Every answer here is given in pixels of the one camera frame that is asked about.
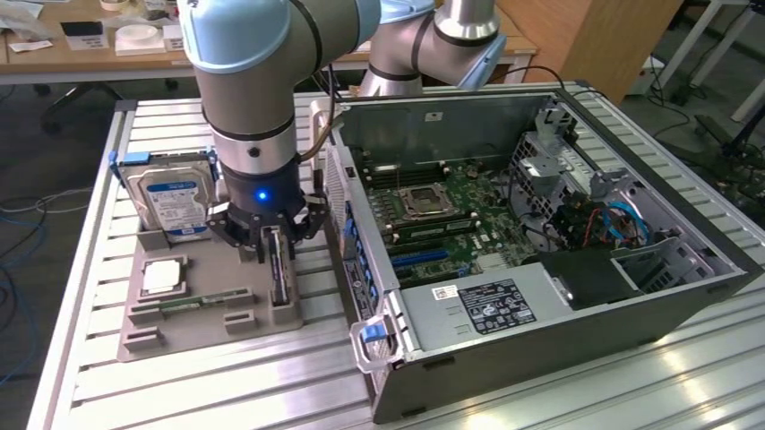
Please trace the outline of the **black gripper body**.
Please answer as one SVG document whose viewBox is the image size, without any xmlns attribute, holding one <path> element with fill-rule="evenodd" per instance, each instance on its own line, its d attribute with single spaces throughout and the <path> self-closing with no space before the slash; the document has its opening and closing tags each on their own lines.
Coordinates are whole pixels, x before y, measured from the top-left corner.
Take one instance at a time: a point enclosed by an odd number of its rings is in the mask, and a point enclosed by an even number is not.
<svg viewBox="0 0 765 430">
<path fill-rule="evenodd" d="M 305 197 L 299 179 L 299 157 L 273 172 L 253 175 L 222 163 L 223 179 L 230 195 L 229 215 L 239 225 L 249 225 L 253 217 L 267 225 L 270 221 L 294 220 L 303 210 Z"/>
</svg>

